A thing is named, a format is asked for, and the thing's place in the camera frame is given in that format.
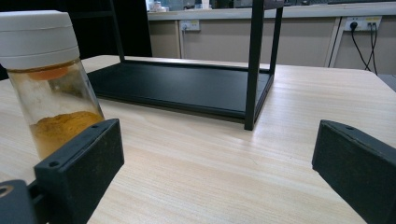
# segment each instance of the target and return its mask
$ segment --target electrical socket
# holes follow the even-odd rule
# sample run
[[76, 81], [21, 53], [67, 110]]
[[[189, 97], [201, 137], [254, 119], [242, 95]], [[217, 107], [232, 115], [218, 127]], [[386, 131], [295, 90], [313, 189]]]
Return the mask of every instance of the electrical socket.
[[199, 31], [201, 30], [198, 20], [193, 21], [180, 21], [180, 30], [182, 31]]
[[356, 22], [358, 26], [355, 31], [371, 31], [371, 25], [375, 23], [376, 30], [379, 28], [379, 23], [381, 22], [381, 16], [370, 16], [370, 17], [347, 17], [345, 31], [351, 31], [350, 23]]

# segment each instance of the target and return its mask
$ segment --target jar lid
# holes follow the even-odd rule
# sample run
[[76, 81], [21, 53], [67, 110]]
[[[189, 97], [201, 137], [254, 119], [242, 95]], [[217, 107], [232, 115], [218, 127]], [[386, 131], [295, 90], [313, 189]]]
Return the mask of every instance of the jar lid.
[[29, 69], [79, 57], [70, 17], [55, 10], [0, 12], [0, 64]]

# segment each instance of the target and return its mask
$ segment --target metal leg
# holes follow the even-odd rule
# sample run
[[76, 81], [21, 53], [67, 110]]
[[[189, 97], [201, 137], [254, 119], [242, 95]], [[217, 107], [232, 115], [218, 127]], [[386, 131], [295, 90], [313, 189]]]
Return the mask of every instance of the metal leg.
[[277, 8], [276, 9], [276, 18], [275, 18], [273, 46], [272, 46], [272, 51], [271, 51], [271, 62], [270, 62], [270, 74], [271, 75], [273, 75], [275, 73], [277, 47], [279, 45], [279, 36], [280, 36], [280, 25], [282, 24], [282, 14], [283, 14], [283, 7]]
[[247, 104], [245, 110], [245, 130], [252, 131], [255, 122], [257, 79], [262, 53], [262, 28], [264, 1], [253, 0], [250, 25], [250, 46], [247, 71]]
[[113, 0], [109, 0], [109, 4], [111, 7], [111, 12], [113, 14], [113, 16], [112, 16], [112, 18], [113, 18], [113, 33], [114, 33], [114, 37], [116, 38], [117, 51], [119, 52], [119, 55], [120, 55], [120, 61], [123, 63], [123, 62], [125, 62], [125, 55], [124, 55], [123, 48], [122, 48], [120, 29], [119, 29], [119, 24], [117, 22], [117, 14], [116, 14], [116, 9], [114, 8]]

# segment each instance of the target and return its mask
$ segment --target orange powder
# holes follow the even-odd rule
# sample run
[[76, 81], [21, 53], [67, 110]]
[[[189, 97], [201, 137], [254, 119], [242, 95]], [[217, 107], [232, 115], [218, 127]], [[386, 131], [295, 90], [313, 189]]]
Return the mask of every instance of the orange powder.
[[39, 120], [37, 124], [30, 126], [38, 156], [42, 160], [47, 158], [86, 128], [102, 120], [104, 120], [103, 117], [87, 111], [61, 114]]

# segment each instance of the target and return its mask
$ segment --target wooden table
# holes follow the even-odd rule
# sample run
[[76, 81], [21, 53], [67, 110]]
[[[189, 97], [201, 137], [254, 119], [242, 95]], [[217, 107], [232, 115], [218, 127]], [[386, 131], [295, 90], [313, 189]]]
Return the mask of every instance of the wooden table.
[[[83, 63], [89, 72], [117, 61]], [[358, 70], [277, 66], [253, 132], [155, 107], [100, 105], [107, 119], [120, 119], [125, 164], [90, 223], [364, 223], [312, 170], [319, 121], [396, 147], [396, 93]], [[0, 113], [0, 182], [30, 183], [39, 159], [8, 80], [0, 81]]]

